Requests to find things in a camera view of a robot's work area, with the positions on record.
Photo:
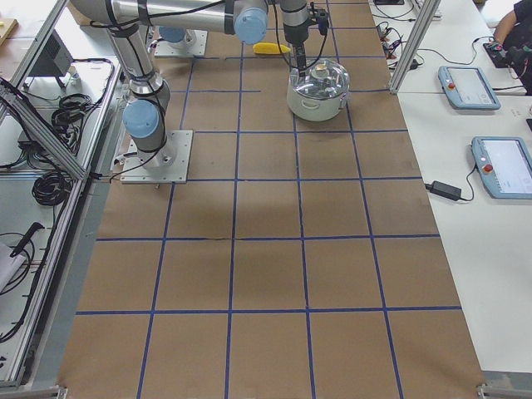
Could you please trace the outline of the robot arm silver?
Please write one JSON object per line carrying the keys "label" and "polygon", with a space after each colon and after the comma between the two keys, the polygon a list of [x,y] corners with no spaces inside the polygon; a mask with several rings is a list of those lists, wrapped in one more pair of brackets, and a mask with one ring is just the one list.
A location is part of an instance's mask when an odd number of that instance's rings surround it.
{"label": "robot arm silver", "polygon": [[235,35],[248,45],[261,42],[268,12],[281,11],[283,33],[291,45],[299,73],[310,67],[304,43],[316,25],[328,33],[328,13],[307,1],[75,1],[91,26],[107,30],[134,97],[122,121],[134,141],[140,166],[168,173],[179,151],[165,128],[170,87],[156,71],[139,27],[168,27]]}
{"label": "robot arm silver", "polygon": [[181,51],[188,50],[196,42],[195,31],[190,29],[159,26],[159,34],[164,42]]}

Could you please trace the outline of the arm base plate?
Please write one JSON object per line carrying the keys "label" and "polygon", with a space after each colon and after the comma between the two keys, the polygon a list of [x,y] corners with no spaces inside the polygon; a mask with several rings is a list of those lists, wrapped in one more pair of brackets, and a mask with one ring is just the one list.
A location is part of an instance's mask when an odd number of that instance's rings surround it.
{"label": "arm base plate", "polygon": [[158,58],[194,58],[203,57],[206,50],[208,33],[201,30],[160,29],[160,39],[155,46]]}
{"label": "arm base plate", "polygon": [[125,172],[119,175],[124,184],[166,184],[187,181],[192,148],[193,131],[167,131],[166,144],[152,157],[137,150],[130,139],[128,153],[134,155],[125,158]]}

